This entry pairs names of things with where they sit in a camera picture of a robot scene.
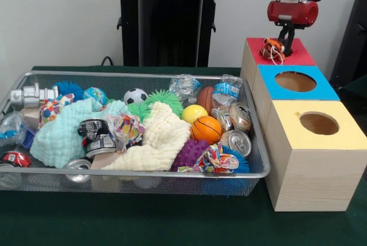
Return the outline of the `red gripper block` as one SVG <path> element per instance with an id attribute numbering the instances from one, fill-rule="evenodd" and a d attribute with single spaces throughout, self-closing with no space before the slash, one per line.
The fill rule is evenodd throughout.
<path id="1" fill-rule="evenodd" d="M 318 4 L 308 0 L 273 0 L 268 5 L 267 16 L 270 22 L 282 26 L 278 41 L 284 43 L 284 54 L 288 57 L 292 54 L 295 28 L 287 24 L 301 28 L 312 26 L 318 16 Z"/>

